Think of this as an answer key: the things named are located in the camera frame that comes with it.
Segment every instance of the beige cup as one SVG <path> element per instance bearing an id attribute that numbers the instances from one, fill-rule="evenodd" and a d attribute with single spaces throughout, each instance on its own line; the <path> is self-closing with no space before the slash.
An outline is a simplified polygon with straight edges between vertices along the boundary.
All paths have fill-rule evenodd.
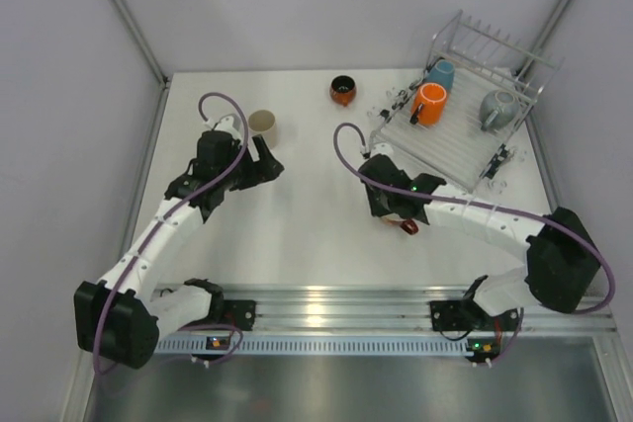
<path id="1" fill-rule="evenodd" d="M 268 148 L 277 145 L 277 121 L 270 111 L 261 109 L 248 116 L 248 130 L 251 135 L 261 135 Z"/>

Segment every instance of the cup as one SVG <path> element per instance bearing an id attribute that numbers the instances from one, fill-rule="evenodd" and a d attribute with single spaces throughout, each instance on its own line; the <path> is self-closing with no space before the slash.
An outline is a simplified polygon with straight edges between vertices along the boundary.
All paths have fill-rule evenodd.
<path id="1" fill-rule="evenodd" d="M 424 83 L 417 90 L 411 107 L 412 124 L 433 126 L 442 117 L 448 99 L 446 90 L 437 83 Z"/>
<path id="2" fill-rule="evenodd" d="M 518 99 L 512 93 L 501 89 L 486 95 L 479 109 L 482 130 L 499 130 L 510 124 L 518 114 Z"/>
<path id="3" fill-rule="evenodd" d="M 453 89 L 453 81 L 455 79 L 455 66 L 446 59 L 440 59 L 431 68 L 426 77 L 425 83 L 437 83 L 442 86 L 448 94 Z"/>
<path id="4" fill-rule="evenodd" d="M 268 148 L 277 145 L 277 121 L 270 111 L 261 109 L 248 116 L 248 130 L 251 135 L 261 135 Z"/>
<path id="5" fill-rule="evenodd" d="M 356 83 L 349 76 L 336 76 L 329 85 L 329 97 L 336 104 L 347 107 L 356 97 Z"/>

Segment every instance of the tabletop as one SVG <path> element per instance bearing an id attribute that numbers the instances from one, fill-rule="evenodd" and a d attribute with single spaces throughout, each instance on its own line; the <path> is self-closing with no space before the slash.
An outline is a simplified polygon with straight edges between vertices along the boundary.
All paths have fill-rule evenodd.
<path id="1" fill-rule="evenodd" d="M 332 103 L 328 95 L 338 74 L 356 81 L 358 94 L 347 108 Z M 205 130 L 197 105 L 207 92 L 228 94 L 247 116 L 259 109 L 275 114 L 279 143 L 272 151 L 285 171 L 274 182 L 226 193 L 161 282 L 196 277 L 220 285 L 452 286 L 518 266 L 504 251 L 459 231 L 421 224 L 417 235 L 408 236 L 383 224 L 370 216 L 364 186 L 336 158 L 335 127 L 353 122 L 368 134 L 375 123 L 367 113 L 387 107 L 392 89 L 401 89 L 417 75 L 418 69 L 175 74 L 136 235 L 156 213 L 168 184 L 195 156 Z M 231 108 L 213 98 L 205 103 L 205 112 L 218 119 Z M 476 196 L 549 212 L 525 125 L 508 146 L 515 157 L 501 167 L 493 184 L 482 182 Z M 362 164 L 353 131 L 341 133 L 341 149 L 352 164 Z"/>

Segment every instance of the dish rack tray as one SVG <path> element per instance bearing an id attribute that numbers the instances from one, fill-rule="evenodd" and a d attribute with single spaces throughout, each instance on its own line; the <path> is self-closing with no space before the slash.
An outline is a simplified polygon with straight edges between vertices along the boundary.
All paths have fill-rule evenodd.
<path id="1" fill-rule="evenodd" d="M 387 142 L 420 171 L 441 175 L 468 192 L 484 177 L 492 178 L 507 155 L 505 144 L 561 68 L 543 51 L 529 51 L 481 21 L 460 11 L 432 41 L 420 78 L 401 90 L 391 109 L 370 135 L 370 146 Z M 439 59 L 455 66 L 455 80 L 442 119 L 432 127 L 409 122 L 410 103 L 423 76 Z M 519 113 L 506 127 L 482 131 L 479 109 L 491 91 L 504 90 L 519 100 Z"/>

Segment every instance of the gray floor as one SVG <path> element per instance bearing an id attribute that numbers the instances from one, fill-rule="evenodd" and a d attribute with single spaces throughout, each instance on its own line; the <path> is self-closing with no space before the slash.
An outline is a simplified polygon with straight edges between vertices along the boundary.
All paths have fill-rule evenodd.
<path id="1" fill-rule="evenodd" d="M 118 370 L 90 421 L 615 420 L 590 342 L 522 340 L 493 370 L 405 357 L 238 357 Z"/>

